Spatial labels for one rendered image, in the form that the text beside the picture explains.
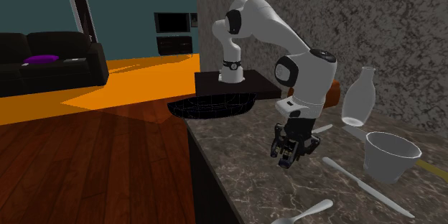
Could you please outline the black television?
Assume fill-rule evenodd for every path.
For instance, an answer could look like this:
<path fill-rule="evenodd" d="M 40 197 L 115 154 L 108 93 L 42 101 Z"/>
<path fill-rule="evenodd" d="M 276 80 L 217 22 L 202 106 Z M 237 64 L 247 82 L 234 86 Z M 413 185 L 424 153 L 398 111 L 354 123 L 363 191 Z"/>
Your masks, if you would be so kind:
<path fill-rule="evenodd" d="M 190 32 L 189 13 L 154 13 L 157 33 Z"/>

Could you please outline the black sofa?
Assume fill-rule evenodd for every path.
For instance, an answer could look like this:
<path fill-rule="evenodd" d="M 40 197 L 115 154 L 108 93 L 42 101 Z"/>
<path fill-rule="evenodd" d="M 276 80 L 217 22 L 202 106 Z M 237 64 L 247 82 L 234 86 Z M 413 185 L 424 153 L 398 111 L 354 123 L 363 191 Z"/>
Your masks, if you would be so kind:
<path fill-rule="evenodd" d="M 102 45 L 81 32 L 0 33 L 0 97 L 102 86 Z"/>

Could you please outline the black mesh basket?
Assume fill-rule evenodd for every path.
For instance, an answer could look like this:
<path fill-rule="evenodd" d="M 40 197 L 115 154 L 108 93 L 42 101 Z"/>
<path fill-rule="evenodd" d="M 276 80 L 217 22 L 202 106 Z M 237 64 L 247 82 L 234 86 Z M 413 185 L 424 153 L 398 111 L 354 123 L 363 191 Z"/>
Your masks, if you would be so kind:
<path fill-rule="evenodd" d="M 186 98 L 167 104 L 169 112 L 179 118 L 212 119 L 237 116 L 250 111 L 255 93 L 225 93 Z"/>

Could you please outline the white bottle vase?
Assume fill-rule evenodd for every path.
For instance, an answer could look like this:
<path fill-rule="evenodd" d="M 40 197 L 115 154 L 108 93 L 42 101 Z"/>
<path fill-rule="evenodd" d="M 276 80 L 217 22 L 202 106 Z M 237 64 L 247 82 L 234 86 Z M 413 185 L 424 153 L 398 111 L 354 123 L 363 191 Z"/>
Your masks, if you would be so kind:
<path fill-rule="evenodd" d="M 363 126 L 375 105 L 374 67 L 363 67 L 359 78 L 349 87 L 342 105 L 342 121 L 349 126 Z"/>

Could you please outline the white cup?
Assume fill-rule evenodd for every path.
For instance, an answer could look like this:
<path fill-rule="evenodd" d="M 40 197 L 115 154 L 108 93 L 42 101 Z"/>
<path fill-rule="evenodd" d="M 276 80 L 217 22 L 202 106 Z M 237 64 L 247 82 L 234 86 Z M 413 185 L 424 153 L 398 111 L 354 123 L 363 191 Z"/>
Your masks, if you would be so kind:
<path fill-rule="evenodd" d="M 365 172 L 385 184 L 395 184 L 422 155 L 420 148 L 409 140 L 379 131 L 366 134 L 364 150 Z"/>

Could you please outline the white spoon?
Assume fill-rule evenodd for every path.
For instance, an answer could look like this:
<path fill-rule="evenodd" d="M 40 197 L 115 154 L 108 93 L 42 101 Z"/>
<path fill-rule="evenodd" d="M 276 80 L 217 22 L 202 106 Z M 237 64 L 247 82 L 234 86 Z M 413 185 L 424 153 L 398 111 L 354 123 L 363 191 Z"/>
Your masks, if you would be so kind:
<path fill-rule="evenodd" d="M 315 213 L 322 212 L 323 210 L 326 210 L 332 206 L 333 206 L 333 201 L 331 201 L 329 199 L 325 199 L 295 217 L 279 218 L 279 219 L 275 220 L 274 222 L 272 222 L 271 224 L 294 224 L 300 218 L 303 218 L 303 217 L 306 217 L 308 215 L 312 215 Z"/>

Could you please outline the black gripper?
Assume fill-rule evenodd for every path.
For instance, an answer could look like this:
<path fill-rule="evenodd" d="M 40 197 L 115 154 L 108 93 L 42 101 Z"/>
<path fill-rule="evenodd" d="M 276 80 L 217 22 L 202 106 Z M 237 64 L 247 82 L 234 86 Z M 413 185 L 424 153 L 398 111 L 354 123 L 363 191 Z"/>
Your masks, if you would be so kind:
<path fill-rule="evenodd" d="M 315 118 L 289 118 L 284 126 L 280 123 L 275 125 L 270 156 L 276 158 L 281 155 L 280 167 L 290 168 L 295 159 L 298 161 L 301 156 L 310 155 L 319 146 L 321 138 L 312 135 L 315 121 Z"/>

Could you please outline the dark doorway with white frame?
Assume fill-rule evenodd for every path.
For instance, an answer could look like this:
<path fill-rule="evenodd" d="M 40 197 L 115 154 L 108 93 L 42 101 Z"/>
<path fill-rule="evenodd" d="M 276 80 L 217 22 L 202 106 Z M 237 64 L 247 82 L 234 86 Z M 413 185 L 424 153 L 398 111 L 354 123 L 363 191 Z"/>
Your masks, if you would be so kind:
<path fill-rule="evenodd" d="M 70 0 L 70 5 L 78 31 L 86 35 L 91 42 L 97 43 L 98 39 L 95 33 L 88 0 Z"/>

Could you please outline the orange brown round object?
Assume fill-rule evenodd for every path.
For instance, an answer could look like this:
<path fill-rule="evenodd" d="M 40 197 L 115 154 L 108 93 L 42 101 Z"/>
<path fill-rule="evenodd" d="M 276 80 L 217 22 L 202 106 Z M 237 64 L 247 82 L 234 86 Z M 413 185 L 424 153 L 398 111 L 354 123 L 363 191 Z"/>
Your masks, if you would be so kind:
<path fill-rule="evenodd" d="M 336 80 L 297 80 L 288 91 L 288 97 L 295 103 L 329 108 L 336 106 L 340 100 L 340 84 Z"/>

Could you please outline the small silver utensil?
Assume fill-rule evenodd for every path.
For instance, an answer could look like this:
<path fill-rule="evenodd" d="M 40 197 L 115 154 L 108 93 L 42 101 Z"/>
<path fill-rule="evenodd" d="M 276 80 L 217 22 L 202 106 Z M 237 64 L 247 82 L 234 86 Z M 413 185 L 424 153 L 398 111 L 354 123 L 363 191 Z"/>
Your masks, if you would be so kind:
<path fill-rule="evenodd" d="M 332 124 L 328 124 L 328 125 L 326 125 L 326 126 L 321 126 L 321 127 L 317 128 L 317 129 L 313 129 L 313 130 L 312 130 L 312 134 L 318 134 L 318 133 L 321 133 L 321 132 L 326 131 L 326 130 L 332 128 L 332 127 L 333 127 Z"/>

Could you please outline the dark television cabinet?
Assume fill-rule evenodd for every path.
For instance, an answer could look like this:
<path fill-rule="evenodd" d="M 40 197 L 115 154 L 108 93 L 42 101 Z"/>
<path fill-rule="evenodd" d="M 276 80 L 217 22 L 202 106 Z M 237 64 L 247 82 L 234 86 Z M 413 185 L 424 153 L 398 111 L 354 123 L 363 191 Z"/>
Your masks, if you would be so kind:
<path fill-rule="evenodd" d="M 192 38 L 190 36 L 157 37 L 157 48 L 162 56 L 192 54 Z"/>

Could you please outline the dark robot stand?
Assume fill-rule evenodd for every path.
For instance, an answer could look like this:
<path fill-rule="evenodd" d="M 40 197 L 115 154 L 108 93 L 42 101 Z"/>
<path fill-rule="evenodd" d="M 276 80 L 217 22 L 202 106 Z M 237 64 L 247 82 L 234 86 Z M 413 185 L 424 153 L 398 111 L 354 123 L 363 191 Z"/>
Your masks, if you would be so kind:
<path fill-rule="evenodd" d="M 275 86 L 256 70 L 244 70 L 245 80 L 241 83 L 223 83 L 218 80 L 218 71 L 196 72 L 196 96 L 217 95 L 224 93 L 255 93 L 256 98 L 275 99 L 281 97 L 281 89 Z"/>

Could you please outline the white table knife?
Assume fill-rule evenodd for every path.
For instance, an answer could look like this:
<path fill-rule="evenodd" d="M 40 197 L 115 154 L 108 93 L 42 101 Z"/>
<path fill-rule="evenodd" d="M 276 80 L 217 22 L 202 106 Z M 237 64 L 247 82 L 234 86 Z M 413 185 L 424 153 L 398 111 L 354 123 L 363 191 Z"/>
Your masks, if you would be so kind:
<path fill-rule="evenodd" d="M 384 203 L 385 205 L 389 206 L 390 208 L 392 208 L 393 210 L 397 211 L 398 213 L 405 215 L 406 217 L 409 218 L 415 218 L 414 215 L 412 215 L 408 210 L 405 210 L 404 208 L 402 208 L 400 205 L 396 204 L 394 201 L 392 201 L 391 199 L 389 199 L 388 197 L 386 197 L 385 195 L 381 194 L 379 191 L 375 190 L 374 188 L 372 188 L 371 186 L 367 185 L 366 183 L 364 183 L 361 179 L 357 178 L 355 175 L 349 173 L 347 170 L 345 170 L 344 168 L 342 168 L 339 164 L 337 164 L 336 162 L 334 162 L 332 159 L 330 159 L 329 157 L 323 157 L 322 161 L 325 164 L 330 165 L 331 167 L 335 168 L 336 170 L 342 172 L 343 174 L 347 175 L 350 179 L 354 180 L 355 182 L 357 182 L 358 186 L 360 188 L 362 188 L 363 190 L 365 190 L 368 194 L 374 196 L 377 200 L 381 201 L 382 203 Z"/>

